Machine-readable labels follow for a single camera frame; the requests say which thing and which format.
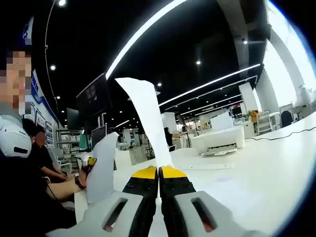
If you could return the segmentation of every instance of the black shirt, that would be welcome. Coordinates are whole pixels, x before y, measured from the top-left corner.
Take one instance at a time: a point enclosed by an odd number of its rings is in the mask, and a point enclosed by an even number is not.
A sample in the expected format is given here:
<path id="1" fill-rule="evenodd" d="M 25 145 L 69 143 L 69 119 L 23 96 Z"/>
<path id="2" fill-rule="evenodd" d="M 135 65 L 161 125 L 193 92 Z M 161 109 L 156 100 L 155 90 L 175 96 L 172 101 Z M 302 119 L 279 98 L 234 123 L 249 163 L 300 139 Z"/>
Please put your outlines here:
<path id="1" fill-rule="evenodd" d="M 43 236 L 76 223 L 75 215 L 47 194 L 47 184 L 40 170 L 29 159 L 8 158 L 0 154 L 0 167 L 3 234 Z"/>
<path id="2" fill-rule="evenodd" d="M 54 169 L 54 166 L 53 166 L 53 161 L 51 160 L 51 157 L 49 155 L 49 152 L 48 152 L 46 146 L 40 147 L 36 144 L 36 142 L 34 142 L 32 144 L 32 150 L 30 152 L 28 159 L 30 159 L 31 162 L 36 167 L 39 167 L 39 168 L 46 167 L 46 168 L 56 172 L 56 170 Z"/>

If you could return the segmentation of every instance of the white device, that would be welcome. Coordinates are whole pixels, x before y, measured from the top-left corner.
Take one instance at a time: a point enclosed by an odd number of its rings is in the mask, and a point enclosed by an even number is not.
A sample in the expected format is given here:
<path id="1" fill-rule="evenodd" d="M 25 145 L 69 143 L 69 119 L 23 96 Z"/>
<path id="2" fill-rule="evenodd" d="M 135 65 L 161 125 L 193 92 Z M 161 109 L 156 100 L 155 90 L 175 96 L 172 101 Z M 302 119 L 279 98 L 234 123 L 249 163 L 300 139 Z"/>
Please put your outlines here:
<path id="1" fill-rule="evenodd" d="M 244 132 L 242 126 L 234 126 L 223 130 L 210 131 L 191 139 L 192 147 L 199 154 L 232 151 L 244 146 Z"/>
<path id="2" fill-rule="evenodd" d="M 31 152 L 32 142 L 23 128 L 13 121 L 0 116 L 0 150 L 7 157 L 27 158 Z"/>

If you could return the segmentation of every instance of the yellow object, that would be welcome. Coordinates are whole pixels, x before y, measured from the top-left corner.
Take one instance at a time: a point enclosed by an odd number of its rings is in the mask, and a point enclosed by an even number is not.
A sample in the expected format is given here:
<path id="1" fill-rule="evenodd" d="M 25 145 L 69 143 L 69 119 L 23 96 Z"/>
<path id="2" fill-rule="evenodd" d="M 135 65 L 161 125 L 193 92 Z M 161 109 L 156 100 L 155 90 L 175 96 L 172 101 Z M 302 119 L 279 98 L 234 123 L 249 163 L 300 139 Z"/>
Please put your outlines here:
<path id="1" fill-rule="evenodd" d="M 132 175 L 132 178 L 155 179 L 157 167 L 141 169 Z"/>
<path id="2" fill-rule="evenodd" d="M 162 166 L 163 177 L 166 179 L 169 178 L 181 178 L 186 177 L 187 175 L 181 170 L 172 168 L 170 166 Z"/>
<path id="3" fill-rule="evenodd" d="M 89 157 L 88 165 L 94 166 L 96 162 L 97 162 L 97 158 Z"/>

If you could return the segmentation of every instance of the white paper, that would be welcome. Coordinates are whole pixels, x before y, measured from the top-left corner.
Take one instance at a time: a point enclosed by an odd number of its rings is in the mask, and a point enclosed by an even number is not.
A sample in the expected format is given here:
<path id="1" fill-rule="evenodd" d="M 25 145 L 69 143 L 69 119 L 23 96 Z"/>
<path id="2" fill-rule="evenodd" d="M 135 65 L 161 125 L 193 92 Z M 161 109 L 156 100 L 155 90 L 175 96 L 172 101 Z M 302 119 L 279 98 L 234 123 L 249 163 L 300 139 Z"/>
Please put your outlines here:
<path id="1" fill-rule="evenodd" d="M 117 78 L 116 81 L 133 102 L 144 131 L 155 151 L 157 167 L 173 166 L 154 85 L 148 81 L 133 78 Z"/>
<path id="2" fill-rule="evenodd" d="M 118 134 L 113 132 L 98 142 L 91 152 L 97 162 L 87 178 L 87 202 L 99 202 L 114 192 L 114 157 Z"/>

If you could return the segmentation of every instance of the hand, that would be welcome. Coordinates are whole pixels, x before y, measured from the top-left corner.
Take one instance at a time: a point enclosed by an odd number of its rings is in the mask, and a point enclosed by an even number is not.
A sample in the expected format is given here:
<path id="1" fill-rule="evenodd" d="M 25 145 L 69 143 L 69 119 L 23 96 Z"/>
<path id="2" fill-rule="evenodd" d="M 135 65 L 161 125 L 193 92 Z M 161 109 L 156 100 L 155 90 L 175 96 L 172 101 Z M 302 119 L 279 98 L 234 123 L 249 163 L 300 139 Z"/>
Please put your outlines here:
<path id="1" fill-rule="evenodd" d="M 64 174 L 59 174 L 58 177 L 61 179 L 61 180 L 66 180 L 67 177 L 64 175 Z"/>

